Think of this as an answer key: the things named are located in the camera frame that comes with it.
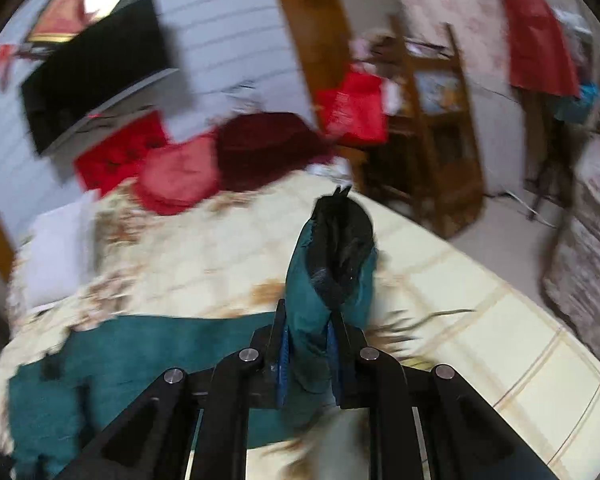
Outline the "red calligraphy banner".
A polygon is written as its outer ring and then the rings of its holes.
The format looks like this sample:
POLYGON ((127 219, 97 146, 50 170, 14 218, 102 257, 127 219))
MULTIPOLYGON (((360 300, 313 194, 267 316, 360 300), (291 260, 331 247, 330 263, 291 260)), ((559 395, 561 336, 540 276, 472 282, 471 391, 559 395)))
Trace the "red calligraphy banner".
POLYGON ((85 191, 104 196, 126 179, 135 177, 143 160, 170 139, 158 110, 135 118, 73 161, 76 176, 85 191))

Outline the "white pillow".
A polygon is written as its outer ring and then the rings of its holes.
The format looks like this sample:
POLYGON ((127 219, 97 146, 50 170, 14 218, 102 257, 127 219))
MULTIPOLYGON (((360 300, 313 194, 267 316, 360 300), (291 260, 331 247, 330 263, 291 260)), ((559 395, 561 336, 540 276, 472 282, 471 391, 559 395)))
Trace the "white pillow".
POLYGON ((24 304, 30 311, 50 309, 94 278, 98 198, 99 192, 87 191, 33 222, 23 279, 24 304))

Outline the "dark red velvet cushion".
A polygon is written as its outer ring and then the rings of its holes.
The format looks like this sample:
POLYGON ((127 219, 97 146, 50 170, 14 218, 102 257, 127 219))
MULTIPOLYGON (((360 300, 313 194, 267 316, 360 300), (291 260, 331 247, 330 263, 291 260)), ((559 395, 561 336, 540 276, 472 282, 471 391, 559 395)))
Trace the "dark red velvet cushion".
POLYGON ((220 188, 253 191, 330 154, 325 140, 287 112, 238 115, 216 129, 220 188))

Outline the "red shopping bag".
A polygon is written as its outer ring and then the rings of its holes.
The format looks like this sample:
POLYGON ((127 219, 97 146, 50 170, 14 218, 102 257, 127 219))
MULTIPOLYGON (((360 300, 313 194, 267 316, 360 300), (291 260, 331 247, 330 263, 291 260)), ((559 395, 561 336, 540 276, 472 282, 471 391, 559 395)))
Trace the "red shopping bag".
POLYGON ((350 70, 338 88, 317 91, 322 135, 349 148, 386 144, 389 135, 381 87, 380 77, 350 70))

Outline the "red hanging cloth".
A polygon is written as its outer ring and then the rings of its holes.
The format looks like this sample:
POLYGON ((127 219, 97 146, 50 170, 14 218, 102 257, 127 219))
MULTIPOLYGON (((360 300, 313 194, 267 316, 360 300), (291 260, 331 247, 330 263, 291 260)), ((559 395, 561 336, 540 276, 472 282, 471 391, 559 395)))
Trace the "red hanging cloth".
POLYGON ((508 23, 509 82, 550 96, 580 96, 562 26, 545 0, 502 0, 508 23))

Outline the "floral pink curtain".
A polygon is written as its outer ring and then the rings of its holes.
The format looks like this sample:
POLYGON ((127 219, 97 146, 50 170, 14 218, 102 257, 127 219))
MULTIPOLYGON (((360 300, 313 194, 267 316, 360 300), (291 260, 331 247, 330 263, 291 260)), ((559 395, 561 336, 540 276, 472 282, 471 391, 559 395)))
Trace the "floral pink curtain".
POLYGON ((502 0, 401 0, 410 32, 432 44, 446 43, 450 24, 466 74, 495 92, 507 92, 509 47, 502 0))

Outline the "wooden shelf rack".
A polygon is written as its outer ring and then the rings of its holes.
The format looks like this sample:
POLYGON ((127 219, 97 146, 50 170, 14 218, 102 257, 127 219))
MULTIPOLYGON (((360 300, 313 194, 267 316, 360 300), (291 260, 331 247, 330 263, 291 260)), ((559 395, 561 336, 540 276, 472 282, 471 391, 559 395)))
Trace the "wooden shelf rack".
POLYGON ((484 177, 460 49, 453 27, 445 46, 411 41, 400 18, 374 59, 396 70, 402 104, 387 117, 388 142, 367 152, 365 191, 381 203, 400 200, 412 218, 442 238, 474 223, 484 177))

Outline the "floral plaid bed sheet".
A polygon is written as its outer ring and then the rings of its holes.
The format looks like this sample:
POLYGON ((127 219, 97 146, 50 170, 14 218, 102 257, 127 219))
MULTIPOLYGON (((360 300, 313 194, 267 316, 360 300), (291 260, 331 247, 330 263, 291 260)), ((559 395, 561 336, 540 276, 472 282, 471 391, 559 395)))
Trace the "floral plaid bed sheet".
MULTIPOLYGON (((0 451, 12 449, 9 379, 58 350, 70 330, 143 314, 183 323, 273 310, 302 226, 334 187, 295 171, 160 217, 123 183, 98 204, 96 278, 43 313, 24 301, 23 240, 7 303, 14 336, 0 355, 0 451)), ((464 252, 372 200, 363 205, 379 249, 372 341, 414 367, 454 367, 557 477, 600 479, 600 361, 464 252)))

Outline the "red heart-shaped cushion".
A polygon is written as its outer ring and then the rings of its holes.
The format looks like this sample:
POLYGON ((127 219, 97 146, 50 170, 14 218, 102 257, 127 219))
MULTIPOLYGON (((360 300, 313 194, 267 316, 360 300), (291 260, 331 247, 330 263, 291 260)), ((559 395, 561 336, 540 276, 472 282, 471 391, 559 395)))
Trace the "red heart-shaped cushion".
POLYGON ((220 188, 212 132, 153 150, 133 186, 140 204, 160 216, 174 216, 213 196, 220 188))

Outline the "framed red picture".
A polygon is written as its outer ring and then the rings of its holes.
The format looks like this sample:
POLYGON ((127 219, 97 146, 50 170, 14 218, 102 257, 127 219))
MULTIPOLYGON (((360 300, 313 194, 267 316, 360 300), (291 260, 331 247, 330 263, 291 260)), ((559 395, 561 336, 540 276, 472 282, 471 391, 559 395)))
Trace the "framed red picture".
POLYGON ((50 0, 26 41, 29 44, 62 44, 70 41, 102 18, 106 18, 122 0, 50 0))

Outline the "black wall television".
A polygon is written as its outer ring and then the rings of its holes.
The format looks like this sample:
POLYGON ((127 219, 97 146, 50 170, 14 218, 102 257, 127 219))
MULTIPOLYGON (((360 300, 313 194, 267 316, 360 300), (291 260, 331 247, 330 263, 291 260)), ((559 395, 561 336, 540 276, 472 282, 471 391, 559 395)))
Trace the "black wall television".
POLYGON ((44 155, 127 96, 178 69, 155 0, 134 0, 62 44, 20 86, 35 153, 44 155))

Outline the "dark green puffer jacket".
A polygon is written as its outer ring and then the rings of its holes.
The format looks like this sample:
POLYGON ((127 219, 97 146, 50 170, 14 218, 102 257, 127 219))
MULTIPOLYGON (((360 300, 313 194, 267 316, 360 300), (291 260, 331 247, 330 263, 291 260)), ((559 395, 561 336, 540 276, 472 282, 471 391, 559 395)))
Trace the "dark green puffer jacket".
MULTIPOLYGON (((373 239, 370 217, 349 197, 321 197, 301 231, 299 243, 312 240, 312 229, 340 229, 373 239)), ((172 366, 198 372, 248 344, 253 332, 273 321, 273 313, 240 318, 160 318, 125 315, 87 332, 73 332, 64 345, 34 363, 23 365, 8 383, 12 459, 17 479, 53 478, 80 452, 85 422, 102 430, 158 375, 172 366)), ((289 405, 281 413, 257 410, 249 445, 290 438, 334 402, 326 379, 319 393, 291 380, 289 405)))

